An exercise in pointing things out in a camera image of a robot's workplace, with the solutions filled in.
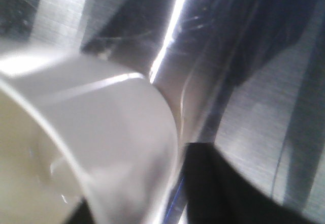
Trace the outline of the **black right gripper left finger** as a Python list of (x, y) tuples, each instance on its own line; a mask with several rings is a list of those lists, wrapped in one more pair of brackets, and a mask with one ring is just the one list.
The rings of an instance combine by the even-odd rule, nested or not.
[(68, 224), (94, 224), (94, 220), (86, 200), (82, 200), (73, 214), (68, 218)]

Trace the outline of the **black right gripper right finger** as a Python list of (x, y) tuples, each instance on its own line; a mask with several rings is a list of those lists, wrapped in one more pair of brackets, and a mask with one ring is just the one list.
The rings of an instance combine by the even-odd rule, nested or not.
[(184, 159), (189, 223), (309, 223), (264, 196), (211, 143), (189, 143)]

